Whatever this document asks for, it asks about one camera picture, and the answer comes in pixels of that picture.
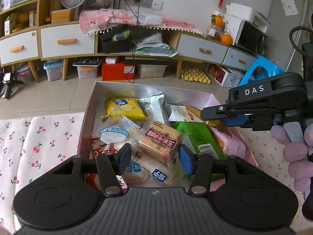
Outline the purple gloved right hand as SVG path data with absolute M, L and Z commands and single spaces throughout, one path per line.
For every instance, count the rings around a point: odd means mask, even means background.
M 289 163 L 288 172 L 294 179 L 295 190 L 305 192 L 310 188 L 313 170 L 308 160 L 308 154 L 312 154 L 312 124 L 304 132 L 305 143 L 289 142 L 284 128 L 279 125 L 271 128 L 271 136 L 284 145 L 283 159 Z

